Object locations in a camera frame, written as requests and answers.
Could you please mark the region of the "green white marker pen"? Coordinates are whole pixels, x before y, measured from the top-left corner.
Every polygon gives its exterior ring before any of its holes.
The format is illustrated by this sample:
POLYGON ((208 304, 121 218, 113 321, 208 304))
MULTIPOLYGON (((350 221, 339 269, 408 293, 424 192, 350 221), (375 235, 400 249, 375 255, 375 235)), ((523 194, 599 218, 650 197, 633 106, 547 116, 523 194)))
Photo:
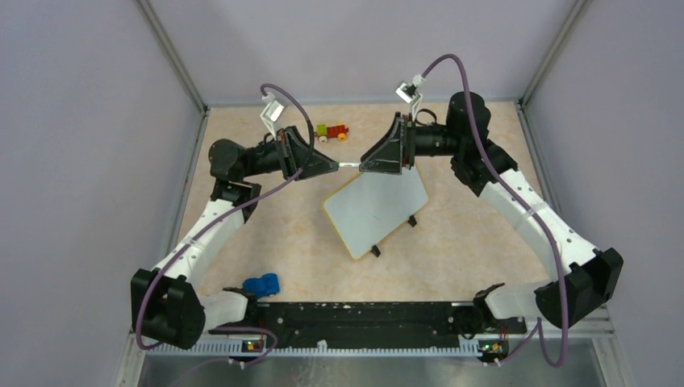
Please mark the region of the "green white marker pen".
POLYGON ((357 162, 340 162, 340 163, 338 163, 338 165, 339 165, 340 168, 354 168, 354 169, 358 169, 358 168, 360 167, 361 163, 357 163, 357 162))

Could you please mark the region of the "yellow framed whiteboard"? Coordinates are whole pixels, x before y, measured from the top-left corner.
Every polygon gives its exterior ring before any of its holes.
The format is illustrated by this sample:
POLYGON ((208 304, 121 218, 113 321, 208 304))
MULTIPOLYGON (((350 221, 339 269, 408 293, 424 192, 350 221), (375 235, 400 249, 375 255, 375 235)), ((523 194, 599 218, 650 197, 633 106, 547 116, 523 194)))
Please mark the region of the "yellow framed whiteboard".
POLYGON ((428 204, 418 168, 401 175, 360 173, 323 200, 348 254, 359 260, 428 204))

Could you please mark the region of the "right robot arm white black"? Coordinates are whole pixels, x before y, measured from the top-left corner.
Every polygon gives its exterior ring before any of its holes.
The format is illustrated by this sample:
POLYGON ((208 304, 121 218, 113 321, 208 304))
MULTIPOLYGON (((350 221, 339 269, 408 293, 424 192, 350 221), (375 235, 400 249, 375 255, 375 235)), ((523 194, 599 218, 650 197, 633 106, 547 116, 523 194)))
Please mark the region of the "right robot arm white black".
POLYGON ((476 94, 458 92, 445 123, 418 124, 396 113, 387 133, 361 157, 364 173, 400 174, 418 156, 448 156, 458 181, 495 208, 537 255, 550 280, 496 284, 478 292, 475 326, 494 332, 506 318, 541 318, 572 327, 609 301, 623 257, 601 250, 574 231, 532 188, 514 159, 493 140, 491 112, 476 94))

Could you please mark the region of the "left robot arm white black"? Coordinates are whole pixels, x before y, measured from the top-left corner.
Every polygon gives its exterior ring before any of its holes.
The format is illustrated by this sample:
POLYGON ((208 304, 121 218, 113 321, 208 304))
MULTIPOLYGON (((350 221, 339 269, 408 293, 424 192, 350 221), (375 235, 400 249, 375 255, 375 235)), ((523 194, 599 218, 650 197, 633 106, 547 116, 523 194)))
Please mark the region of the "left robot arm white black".
POLYGON ((239 333, 253 331, 259 313, 252 294, 227 288, 200 296, 199 283, 259 201, 294 181, 340 167, 306 144, 294 126, 250 148, 219 139, 210 146, 208 160, 215 184, 198 221, 154 268, 140 269, 131 278, 131 328, 144 350, 162 343, 189 349, 202 333, 225 324, 239 333))

